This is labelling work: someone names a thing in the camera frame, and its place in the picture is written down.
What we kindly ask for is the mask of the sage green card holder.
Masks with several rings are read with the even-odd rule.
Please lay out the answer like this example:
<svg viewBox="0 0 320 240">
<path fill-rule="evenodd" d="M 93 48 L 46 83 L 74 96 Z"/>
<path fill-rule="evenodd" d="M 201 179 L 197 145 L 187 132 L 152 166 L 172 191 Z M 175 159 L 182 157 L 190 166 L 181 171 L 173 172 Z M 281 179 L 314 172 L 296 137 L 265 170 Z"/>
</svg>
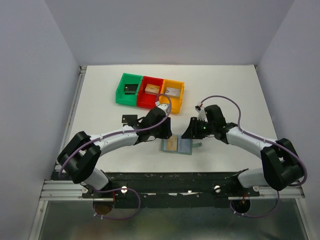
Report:
<svg viewBox="0 0 320 240">
<path fill-rule="evenodd" d="M 177 151 L 168 151 L 166 150 L 165 143 L 167 139 L 161 140 L 161 147 L 160 150 L 165 153 L 171 153 L 171 154 L 180 154 L 180 155 L 192 155 L 193 149 L 202 147 L 202 142 L 194 142 L 192 139 L 182 139 L 181 135 L 179 134 L 173 134 L 177 135 L 178 141 L 177 141 Z"/>
</svg>

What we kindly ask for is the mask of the gold VIP card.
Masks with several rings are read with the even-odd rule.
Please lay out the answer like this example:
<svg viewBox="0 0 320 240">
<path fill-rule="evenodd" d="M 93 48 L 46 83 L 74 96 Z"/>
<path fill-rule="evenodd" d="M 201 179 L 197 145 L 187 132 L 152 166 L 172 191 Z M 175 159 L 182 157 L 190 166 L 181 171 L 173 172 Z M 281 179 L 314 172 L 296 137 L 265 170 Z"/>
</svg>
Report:
<svg viewBox="0 0 320 240">
<path fill-rule="evenodd" d="M 178 136 L 172 135 L 169 139 L 165 142 L 165 149 L 167 151 L 176 152 L 178 149 Z"/>
</svg>

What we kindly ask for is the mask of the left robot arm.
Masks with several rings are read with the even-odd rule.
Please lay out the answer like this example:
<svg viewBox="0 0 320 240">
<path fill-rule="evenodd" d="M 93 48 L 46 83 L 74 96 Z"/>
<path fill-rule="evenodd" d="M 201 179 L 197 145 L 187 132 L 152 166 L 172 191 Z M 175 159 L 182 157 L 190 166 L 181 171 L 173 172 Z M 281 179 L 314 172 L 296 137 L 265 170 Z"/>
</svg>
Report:
<svg viewBox="0 0 320 240">
<path fill-rule="evenodd" d="M 65 171 L 74 184 L 85 183 L 98 191 L 109 189 L 110 179 L 96 168 L 98 159 L 119 148 L 147 142 L 151 137 L 169 139 L 172 136 L 170 110 L 168 104 L 160 104 L 146 116 L 110 133 L 89 135 L 78 132 L 57 157 L 61 166 L 59 175 Z"/>
</svg>

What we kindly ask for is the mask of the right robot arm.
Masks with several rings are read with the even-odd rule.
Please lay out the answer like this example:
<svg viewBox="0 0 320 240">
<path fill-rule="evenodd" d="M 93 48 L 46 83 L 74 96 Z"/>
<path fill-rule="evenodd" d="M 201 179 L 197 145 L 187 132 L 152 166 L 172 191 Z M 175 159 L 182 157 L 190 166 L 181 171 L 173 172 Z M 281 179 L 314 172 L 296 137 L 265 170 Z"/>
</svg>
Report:
<svg viewBox="0 0 320 240">
<path fill-rule="evenodd" d="M 242 188 L 271 187 L 276 191 L 292 185 L 304 176 L 291 142 L 281 140 L 264 140 L 242 132 L 233 122 L 227 123 L 218 105 L 196 107 L 197 117 L 191 117 L 182 139 L 202 140 L 206 137 L 239 147 L 259 159 L 261 168 L 245 169 L 236 174 L 236 180 Z"/>
</svg>

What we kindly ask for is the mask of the black credit card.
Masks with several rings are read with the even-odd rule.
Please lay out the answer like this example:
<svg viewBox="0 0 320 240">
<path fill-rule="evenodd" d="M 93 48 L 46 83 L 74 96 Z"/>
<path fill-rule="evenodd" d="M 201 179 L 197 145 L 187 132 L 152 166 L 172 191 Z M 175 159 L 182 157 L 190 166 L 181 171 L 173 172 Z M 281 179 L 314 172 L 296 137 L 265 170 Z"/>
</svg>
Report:
<svg viewBox="0 0 320 240">
<path fill-rule="evenodd" d="M 136 121 L 138 119 L 138 115 L 137 114 L 124 114 L 121 117 L 121 122 L 123 124 L 128 124 L 130 122 Z"/>
</svg>

